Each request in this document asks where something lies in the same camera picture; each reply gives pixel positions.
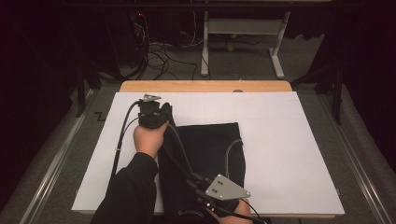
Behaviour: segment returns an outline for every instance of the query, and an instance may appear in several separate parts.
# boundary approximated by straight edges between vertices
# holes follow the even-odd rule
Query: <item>gray carpet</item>
[[[246,37],[242,40],[254,43],[258,37]],[[266,37],[260,45],[246,45],[233,43],[234,51],[215,49],[224,46],[222,40],[213,40],[209,57],[209,66],[212,79],[276,79],[270,58],[266,49],[272,46],[272,37]],[[315,56],[321,38],[306,41],[302,38],[293,40],[285,39],[282,44],[279,58],[282,63],[286,80],[292,81],[304,75]],[[173,49],[167,48],[169,56],[175,60],[189,63],[201,62],[200,48]],[[170,62],[169,70],[178,79],[191,79],[192,65]],[[160,71],[148,68],[142,79],[152,79]],[[200,77],[200,66],[194,75],[195,79],[207,79]],[[164,74],[161,79],[176,79],[174,75]],[[70,149],[67,161],[60,172],[55,185],[38,216],[35,223],[89,223],[91,216],[82,215],[71,211],[76,197],[76,190],[84,176],[90,161],[92,152],[103,128],[104,122],[98,121],[95,112],[102,112],[106,117],[113,96],[120,88],[119,83],[107,82],[101,90],[95,93],[92,104],[87,108],[86,118],[82,123]],[[295,89],[300,97],[304,112],[317,140],[321,154],[329,169],[333,183],[341,190],[340,199],[346,214],[333,219],[302,219],[302,223],[378,223],[372,208],[368,204],[361,186],[354,175],[345,153],[344,145],[340,140],[337,130],[332,125],[332,118],[328,109],[323,106],[323,97],[315,95],[312,85],[303,85]],[[62,145],[64,137],[68,134],[75,119],[77,108],[74,105],[69,114],[60,123],[51,138],[36,155],[35,160],[25,177],[10,199],[7,207],[0,215],[0,223],[19,223],[27,206],[35,195],[50,163]],[[361,164],[371,177],[373,184],[378,190],[379,197],[385,207],[395,219],[395,174],[389,169],[384,158],[376,148],[373,139],[356,112],[353,102],[347,94],[343,93],[342,103],[342,128],[346,133],[350,144],[356,149]],[[296,218],[272,218],[273,223],[299,223]]]

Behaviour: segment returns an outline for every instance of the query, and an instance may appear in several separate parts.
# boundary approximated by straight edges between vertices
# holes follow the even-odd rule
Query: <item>forearm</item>
[[[131,163],[110,181],[106,197],[92,223],[150,223],[154,212],[157,163],[149,155],[136,153]]]

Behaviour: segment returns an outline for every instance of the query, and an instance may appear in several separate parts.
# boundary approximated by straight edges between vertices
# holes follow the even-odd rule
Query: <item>black bar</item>
[[[208,3],[208,4],[76,4],[61,1],[62,6],[89,10],[89,11],[109,11],[109,10],[181,10],[181,11],[221,11],[221,10],[356,10],[363,7],[363,3]]]

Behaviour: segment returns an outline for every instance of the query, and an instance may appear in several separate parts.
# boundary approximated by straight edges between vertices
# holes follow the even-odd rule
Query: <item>person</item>
[[[158,129],[137,126],[134,129],[136,153],[125,168],[120,169],[110,180],[105,198],[96,210],[91,224],[150,224],[154,214],[158,173],[155,161],[163,143],[163,133],[168,121]],[[218,217],[208,210],[219,224],[251,224],[239,217]],[[246,203],[239,203],[235,213],[250,216]]]

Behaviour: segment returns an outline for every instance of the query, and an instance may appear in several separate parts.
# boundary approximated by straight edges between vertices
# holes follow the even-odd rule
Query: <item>dark background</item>
[[[133,63],[140,54],[128,50],[135,49],[136,42],[127,13],[81,14],[59,9],[47,0],[0,4],[0,118],[5,121],[0,146],[2,209],[30,161],[70,107],[69,94],[77,84],[77,68],[83,63],[92,67],[90,76],[97,71],[117,76],[120,64]],[[323,12],[292,13],[286,37],[302,34],[309,39],[326,34],[312,69],[320,68],[332,57],[343,62],[344,82],[353,101],[395,170],[396,46],[389,27],[396,23],[396,6],[390,0],[367,4],[360,13],[337,13],[335,17]],[[150,34],[169,43],[179,44],[180,30],[193,33],[190,13],[144,13]],[[212,15],[256,18],[262,14]],[[198,35],[202,35],[202,17],[203,13],[197,12]]]

